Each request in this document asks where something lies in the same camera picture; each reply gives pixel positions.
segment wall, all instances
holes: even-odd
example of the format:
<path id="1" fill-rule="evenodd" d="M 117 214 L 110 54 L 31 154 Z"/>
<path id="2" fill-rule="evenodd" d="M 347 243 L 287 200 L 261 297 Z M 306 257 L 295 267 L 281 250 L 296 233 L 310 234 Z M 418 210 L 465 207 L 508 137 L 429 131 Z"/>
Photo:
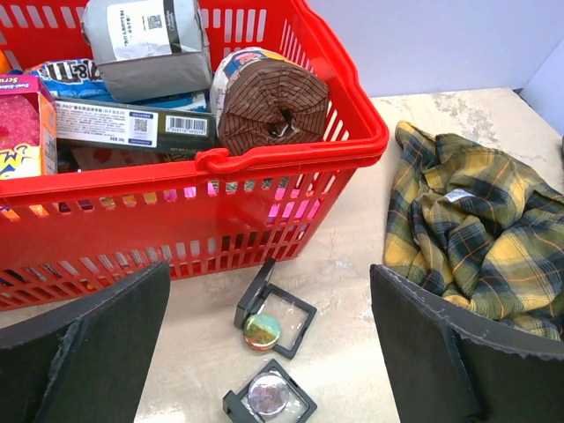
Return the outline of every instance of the wall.
<path id="1" fill-rule="evenodd" d="M 308 0 L 370 96 L 522 88 L 564 37 L 561 0 Z"/>
<path id="2" fill-rule="evenodd" d="M 564 134 L 564 40 L 523 88 L 521 96 Z"/>

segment red plastic basket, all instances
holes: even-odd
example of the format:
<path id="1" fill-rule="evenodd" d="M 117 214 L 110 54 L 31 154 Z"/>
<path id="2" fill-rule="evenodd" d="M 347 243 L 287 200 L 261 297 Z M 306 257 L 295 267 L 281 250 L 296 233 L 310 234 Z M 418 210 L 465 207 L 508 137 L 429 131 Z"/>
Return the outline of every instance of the red plastic basket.
<path id="1" fill-rule="evenodd" d="M 86 0 L 49 3 L 0 5 L 0 48 L 12 65 L 90 56 L 79 30 Z M 294 258 L 355 169 L 382 156 L 388 129 L 344 48 L 303 0 L 200 4 L 214 68 L 233 50 L 260 46 L 327 82 L 324 142 L 259 147 L 239 157 L 215 149 L 190 162 L 1 181 L 0 206 L 18 216 L 0 213 L 0 309 L 95 292 L 157 260 L 169 261 L 173 278 L 186 278 L 270 256 Z M 127 195 L 135 201 L 124 201 Z M 29 207 L 38 204 L 43 213 Z"/>

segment beige tabletop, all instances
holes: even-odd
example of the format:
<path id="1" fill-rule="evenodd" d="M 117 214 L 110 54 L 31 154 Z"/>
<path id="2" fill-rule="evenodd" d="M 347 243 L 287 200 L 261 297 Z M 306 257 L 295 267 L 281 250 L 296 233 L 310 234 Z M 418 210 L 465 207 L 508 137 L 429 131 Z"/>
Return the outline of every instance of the beige tabletop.
<path id="1" fill-rule="evenodd" d="M 221 399 L 271 358 L 317 402 L 311 422 L 399 421 L 370 310 L 368 270 L 382 262 L 399 120 L 456 132 L 500 148 L 564 190 L 560 137 L 509 89 L 374 99 L 392 132 L 378 164 L 357 171 L 303 254 L 278 263 L 271 282 L 317 307 L 296 357 L 258 353 L 233 326 L 237 301 L 257 268 L 173 283 L 138 423 L 229 422 Z M 0 326 L 52 306 L 0 314 Z"/>

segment yellow and green plaid fabric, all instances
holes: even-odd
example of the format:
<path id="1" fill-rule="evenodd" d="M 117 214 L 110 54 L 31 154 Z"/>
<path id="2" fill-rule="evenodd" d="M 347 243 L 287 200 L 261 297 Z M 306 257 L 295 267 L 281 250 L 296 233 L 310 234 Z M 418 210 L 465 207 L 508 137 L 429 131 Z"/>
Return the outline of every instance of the yellow and green plaid fabric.
<path id="1" fill-rule="evenodd" d="M 560 340 L 562 194 L 508 154 L 455 134 L 400 122 L 396 141 L 385 265 L 477 314 Z"/>

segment gray package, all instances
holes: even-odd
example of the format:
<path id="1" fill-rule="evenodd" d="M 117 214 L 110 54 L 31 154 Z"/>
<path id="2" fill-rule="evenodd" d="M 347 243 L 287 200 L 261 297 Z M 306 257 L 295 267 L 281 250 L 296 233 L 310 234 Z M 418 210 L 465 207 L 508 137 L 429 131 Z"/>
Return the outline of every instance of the gray package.
<path id="1" fill-rule="evenodd" d="M 212 84 L 197 0 L 90 0 L 82 27 L 118 102 L 200 91 Z"/>

